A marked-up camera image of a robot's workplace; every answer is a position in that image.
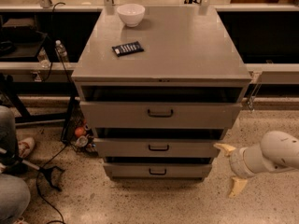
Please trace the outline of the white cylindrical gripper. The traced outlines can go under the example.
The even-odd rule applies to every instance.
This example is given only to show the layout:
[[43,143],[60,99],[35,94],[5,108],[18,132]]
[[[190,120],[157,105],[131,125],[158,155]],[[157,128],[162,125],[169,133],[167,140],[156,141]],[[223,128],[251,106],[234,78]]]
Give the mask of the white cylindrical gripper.
[[225,157],[230,157],[229,163],[231,169],[237,175],[231,177],[233,185],[230,190],[229,197],[234,198],[239,195],[248,184],[248,180],[245,178],[255,176],[245,163],[244,153],[246,148],[242,147],[235,149],[235,147],[224,143],[215,143],[214,147],[222,150]]

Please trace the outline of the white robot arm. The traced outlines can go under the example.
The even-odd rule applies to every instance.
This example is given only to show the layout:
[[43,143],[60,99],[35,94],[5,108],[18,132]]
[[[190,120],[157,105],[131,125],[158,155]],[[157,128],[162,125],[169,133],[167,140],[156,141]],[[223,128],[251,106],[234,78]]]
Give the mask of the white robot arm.
[[258,145],[251,147],[233,147],[224,143],[215,143],[228,158],[234,175],[229,198],[242,192],[248,179],[260,173],[282,173],[299,169],[299,140],[281,131],[266,133]]

